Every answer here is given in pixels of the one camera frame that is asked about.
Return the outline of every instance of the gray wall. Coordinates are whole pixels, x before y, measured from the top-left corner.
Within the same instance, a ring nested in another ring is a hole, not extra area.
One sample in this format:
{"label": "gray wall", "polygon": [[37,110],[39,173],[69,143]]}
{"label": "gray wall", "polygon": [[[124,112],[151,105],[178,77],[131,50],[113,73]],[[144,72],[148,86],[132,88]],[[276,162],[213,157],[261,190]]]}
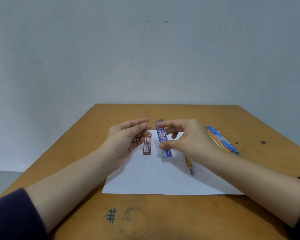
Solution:
{"label": "gray wall", "polygon": [[0,170],[95,103],[237,104],[300,145],[300,0],[0,0]]}

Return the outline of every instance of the right hand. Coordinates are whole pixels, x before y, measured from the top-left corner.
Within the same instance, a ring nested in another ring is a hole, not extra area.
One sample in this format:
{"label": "right hand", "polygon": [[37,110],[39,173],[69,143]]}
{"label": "right hand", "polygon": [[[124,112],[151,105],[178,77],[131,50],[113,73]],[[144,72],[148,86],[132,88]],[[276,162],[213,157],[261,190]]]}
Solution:
{"label": "right hand", "polygon": [[160,149],[176,149],[197,163],[214,157],[215,154],[222,151],[197,119],[168,120],[161,122],[157,127],[168,127],[166,133],[167,135],[172,134],[173,139],[179,132],[184,132],[179,140],[164,141],[160,143],[159,147]]}

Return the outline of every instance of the table surface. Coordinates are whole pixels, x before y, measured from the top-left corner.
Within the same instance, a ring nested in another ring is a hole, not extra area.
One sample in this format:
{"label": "table surface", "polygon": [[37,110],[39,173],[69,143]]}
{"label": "table surface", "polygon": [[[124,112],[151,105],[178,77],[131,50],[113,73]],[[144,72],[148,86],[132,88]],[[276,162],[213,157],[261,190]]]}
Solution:
{"label": "table surface", "polygon": [[[218,129],[247,160],[300,176],[300,147],[239,106],[96,104],[3,195],[96,150],[112,125],[143,117],[152,127],[159,119],[197,118]],[[244,195],[101,194],[104,182],[60,223],[52,239],[287,239],[282,222]],[[113,223],[107,220],[112,209]]]}

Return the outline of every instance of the blue lead case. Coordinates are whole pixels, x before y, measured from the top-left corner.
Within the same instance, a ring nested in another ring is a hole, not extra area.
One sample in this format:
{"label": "blue lead case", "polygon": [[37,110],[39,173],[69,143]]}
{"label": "blue lead case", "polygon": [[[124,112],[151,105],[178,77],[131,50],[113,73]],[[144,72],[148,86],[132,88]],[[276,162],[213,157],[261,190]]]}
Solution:
{"label": "blue lead case", "polygon": [[[157,124],[161,123],[163,120],[158,120],[155,123],[155,128],[157,129],[158,137],[159,137],[159,143],[163,141],[167,141],[167,134],[166,130],[164,128],[158,128]],[[163,158],[172,157],[172,153],[170,149],[161,149]]]}

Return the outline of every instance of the sheet of paper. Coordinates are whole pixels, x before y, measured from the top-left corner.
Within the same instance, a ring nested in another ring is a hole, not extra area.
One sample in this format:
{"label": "sheet of paper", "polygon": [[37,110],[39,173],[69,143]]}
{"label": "sheet of paper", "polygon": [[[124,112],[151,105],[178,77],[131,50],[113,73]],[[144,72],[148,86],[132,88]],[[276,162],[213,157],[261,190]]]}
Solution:
{"label": "sheet of paper", "polygon": [[106,180],[103,194],[158,195],[241,195],[235,187],[205,167],[192,162],[193,175],[184,154],[172,150],[173,157],[164,159],[156,130],[152,133],[152,154],[143,155],[140,145],[125,164]]}

